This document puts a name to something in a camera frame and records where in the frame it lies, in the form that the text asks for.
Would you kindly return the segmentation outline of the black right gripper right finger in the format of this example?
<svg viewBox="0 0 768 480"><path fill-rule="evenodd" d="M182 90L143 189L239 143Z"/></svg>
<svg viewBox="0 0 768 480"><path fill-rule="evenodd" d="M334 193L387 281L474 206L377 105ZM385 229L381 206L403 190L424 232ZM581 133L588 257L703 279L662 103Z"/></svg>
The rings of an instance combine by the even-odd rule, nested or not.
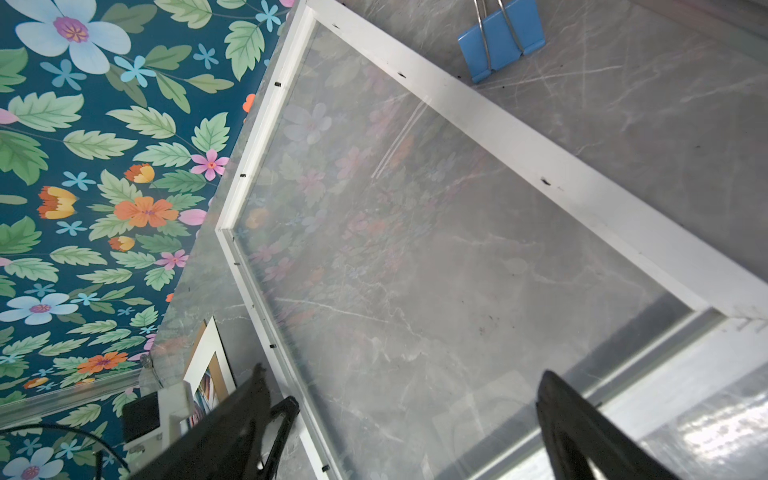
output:
<svg viewBox="0 0 768 480"><path fill-rule="evenodd" d="M593 467L607 479L677 477L551 370L538 385L536 411L556 479L593 479Z"/></svg>

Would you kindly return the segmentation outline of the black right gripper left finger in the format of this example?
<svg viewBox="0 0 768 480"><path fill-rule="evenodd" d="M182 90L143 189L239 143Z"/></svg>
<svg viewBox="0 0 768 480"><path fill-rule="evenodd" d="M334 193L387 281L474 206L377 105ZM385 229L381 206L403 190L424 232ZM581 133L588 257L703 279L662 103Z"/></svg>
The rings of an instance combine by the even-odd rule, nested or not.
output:
<svg viewBox="0 0 768 480"><path fill-rule="evenodd" d="M270 421L266 369L258 364L250 379L173 443L133 479L254 479L251 453L261 447Z"/></svg>

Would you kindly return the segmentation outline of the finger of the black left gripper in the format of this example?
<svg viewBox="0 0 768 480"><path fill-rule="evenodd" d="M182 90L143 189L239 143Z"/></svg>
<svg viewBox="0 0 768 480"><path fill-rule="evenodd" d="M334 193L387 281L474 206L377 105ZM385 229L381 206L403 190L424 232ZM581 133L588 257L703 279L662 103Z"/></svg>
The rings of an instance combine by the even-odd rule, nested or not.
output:
<svg viewBox="0 0 768 480"><path fill-rule="evenodd" d="M258 479L276 478L281 456L299 413L299 403L293 396L284 398L271 408L269 421L261 438L261 450L257 460Z"/></svg>

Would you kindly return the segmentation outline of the clear acrylic sheet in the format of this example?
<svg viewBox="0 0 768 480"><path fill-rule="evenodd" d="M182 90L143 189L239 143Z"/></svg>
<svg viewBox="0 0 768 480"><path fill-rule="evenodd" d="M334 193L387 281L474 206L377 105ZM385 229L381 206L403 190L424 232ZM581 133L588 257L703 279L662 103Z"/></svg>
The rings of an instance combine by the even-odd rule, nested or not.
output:
<svg viewBox="0 0 768 480"><path fill-rule="evenodd" d="M317 26L235 227L349 479L465 479L688 311Z"/></svg>

